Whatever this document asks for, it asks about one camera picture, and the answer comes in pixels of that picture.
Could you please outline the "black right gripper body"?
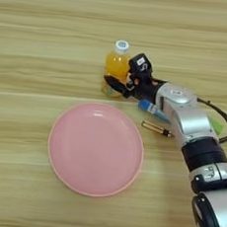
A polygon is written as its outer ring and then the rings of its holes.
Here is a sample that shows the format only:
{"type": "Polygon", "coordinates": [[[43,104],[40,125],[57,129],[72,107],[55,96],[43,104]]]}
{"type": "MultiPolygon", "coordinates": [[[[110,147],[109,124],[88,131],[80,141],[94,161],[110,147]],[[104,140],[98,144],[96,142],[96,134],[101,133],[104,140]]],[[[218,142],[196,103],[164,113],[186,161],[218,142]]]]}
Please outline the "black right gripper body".
{"type": "Polygon", "coordinates": [[[128,81],[125,84],[126,89],[123,90],[122,95],[127,98],[134,97],[138,101],[147,100],[150,103],[155,103],[158,90],[165,83],[165,81],[149,77],[149,75],[139,78],[134,74],[129,74],[128,81]]]}

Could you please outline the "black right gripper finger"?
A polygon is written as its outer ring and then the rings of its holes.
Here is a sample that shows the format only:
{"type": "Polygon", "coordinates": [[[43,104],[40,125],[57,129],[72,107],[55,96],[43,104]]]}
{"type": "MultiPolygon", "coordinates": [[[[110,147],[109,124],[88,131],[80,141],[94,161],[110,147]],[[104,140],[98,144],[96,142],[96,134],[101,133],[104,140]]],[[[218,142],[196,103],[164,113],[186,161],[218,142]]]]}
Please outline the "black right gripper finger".
{"type": "Polygon", "coordinates": [[[110,85],[111,88],[113,88],[115,91],[120,92],[121,95],[128,98],[133,95],[132,90],[127,89],[127,87],[122,84],[117,78],[106,75],[105,76],[106,82],[110,85]]]}

